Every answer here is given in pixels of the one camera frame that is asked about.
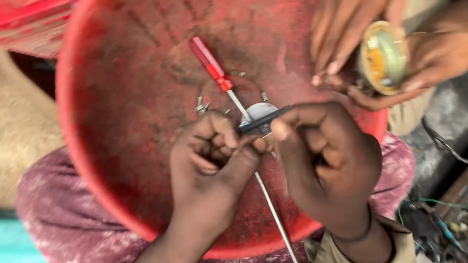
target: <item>pink fabric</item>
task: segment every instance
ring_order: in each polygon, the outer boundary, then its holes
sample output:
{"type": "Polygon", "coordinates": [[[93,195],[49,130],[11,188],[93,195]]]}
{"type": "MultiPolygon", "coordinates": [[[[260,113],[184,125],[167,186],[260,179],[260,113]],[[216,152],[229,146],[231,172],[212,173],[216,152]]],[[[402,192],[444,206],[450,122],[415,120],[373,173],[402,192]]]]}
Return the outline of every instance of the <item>pink fabric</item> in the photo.
{"type": "MultiPolygon", "coordinates": [[[[411,150],[387,132],[382,143],[383,171],[370,197],[371,207],[392,216],[414,177],[411,150]]],[[[18,186],[17,212],[35,245],[51,263],[130,263],[148,246],[112,217],[87,190],[66,148],[37,161],[18,186]]],[[[303,242],[294,244],[299,262],[307,262],[303,242]]],[[[286,249],[263,256],[204,263],[291,262],[286,249]]]]}

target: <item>hand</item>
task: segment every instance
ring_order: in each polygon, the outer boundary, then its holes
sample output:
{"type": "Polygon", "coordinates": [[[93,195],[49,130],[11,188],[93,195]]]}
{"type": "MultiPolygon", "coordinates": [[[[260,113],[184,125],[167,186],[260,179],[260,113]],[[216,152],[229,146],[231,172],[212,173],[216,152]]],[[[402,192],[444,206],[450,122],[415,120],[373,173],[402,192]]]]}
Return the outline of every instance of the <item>hand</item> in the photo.
{"type": "Polygon", "coordinates": [[[217,111],[188,126],[170,154],[171,222],[136,262],[198,262],[234,220],[264,150],[262,139],[239,138],[217,111]]]}
{"type": "Polygon", "coordinates": [[[402,93],[394,96],[366,96],[350,87],[348,95],[360,107],[378,111],[421,95],[430,87],[468,70],[468,33],[416,33],[408,37],[411,61],[402,93]]]}
{"type": "Polygon", "coordinates": [[[380,15],[401,28],[405,0],[319,0],[312,22],[312,84],[334,75],[356,49],[367,27],[380,15]]]}
{"type": "Polygon", "coordinates": [[[296,204],[339,237],[362,235],[381,173],[378,141],[336,102],[294,106],[271,130],[296,204]],[[314,164],[320,155],[326,164],[314,164]]]}

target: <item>sleeve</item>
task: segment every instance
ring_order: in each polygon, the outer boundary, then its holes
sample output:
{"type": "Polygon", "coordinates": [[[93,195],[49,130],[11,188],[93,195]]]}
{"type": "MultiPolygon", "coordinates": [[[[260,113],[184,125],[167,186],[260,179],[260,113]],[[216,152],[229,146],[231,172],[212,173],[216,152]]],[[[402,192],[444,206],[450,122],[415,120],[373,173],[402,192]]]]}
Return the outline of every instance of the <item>sleeve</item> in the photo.
{"type": "MultiPolygon", "coordinates": [[[[376,216],[376,218],[391,232],[395,242],[395,256],[391,263],[416,263],[413,235],[411,232],[391,219],[382,216],[376,216]]],[[[328,232],[325,232],[321,243],[317,243],[318,246],[314,246],[311,240],[306,240],[304,244],[310,263],[352,263],[341,253],[328,232]]]]}

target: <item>red bowl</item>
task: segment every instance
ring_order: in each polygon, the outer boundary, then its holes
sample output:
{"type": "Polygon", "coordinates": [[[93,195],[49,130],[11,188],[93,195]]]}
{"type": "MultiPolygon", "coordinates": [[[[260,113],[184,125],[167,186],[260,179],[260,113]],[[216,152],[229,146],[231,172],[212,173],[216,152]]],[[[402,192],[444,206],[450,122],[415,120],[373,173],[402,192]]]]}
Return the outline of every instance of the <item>red bowl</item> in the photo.
{"type": "MultiPolygon", "coordinates": [[[[200,35],[237,84],[244,106],[338,100],[361,128],[382,139],[387,112],[355,108],[345,96],[310,85],[308,43],[314,5],[283,0],[82,0],[58,61],[57,101],[71,158],[90,191],[148,241],[171,218],[168,153],[175,133],[196,119],[197,97],[239,121],[188,40],[200,35]],[[237,77],[246,72],[245,77],[237,77]]],[[[285,196],[285,177],[266,156],[260,170],[292,239],[320,224],[285,196]]],[[[285,245],[252,179],[233,225],[207,258],[262,255],[285,245]]]]}

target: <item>person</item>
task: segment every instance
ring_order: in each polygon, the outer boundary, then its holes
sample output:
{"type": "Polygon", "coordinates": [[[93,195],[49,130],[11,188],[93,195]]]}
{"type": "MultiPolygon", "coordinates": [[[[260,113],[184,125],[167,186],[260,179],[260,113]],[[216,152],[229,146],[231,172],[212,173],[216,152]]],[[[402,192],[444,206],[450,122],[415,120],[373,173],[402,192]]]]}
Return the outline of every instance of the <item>person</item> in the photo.
{"type": "Polygon", "coordinates": [[[312,22],[312,84],[330,79],[332,87],[370,111],[389,108],[388,127],[396,135],[410,133],[421,120],[435,86],[468,70],[468,2],[449,0],[319,0],[312,22]],[[407,34],[410,60],[402,92],[366,96],[335,80],[380,15],[407,34]]]}
{"type": "MultiPolygon", "coordinates": [[[[408,147],[363,134],[336,102],[293,106],[274,120],[278,161],[296,205],[326,229],[294,244],[300,262],[413,262],[411,234],[387,219],[414,176],[408,147]],[[323,163],[312,163],[321,155],[323,163]]],[[[198,262],[232,223],[265,142],[240,136],[215,110],[188,126],[170,152],[174,212],[149,243],[122,226],[86,189],[66,152],[39,160],[18,185],[17,212],[51,262],[198,262]]],[[[286,249],[234,261],[291,262],[286,249]]]]}

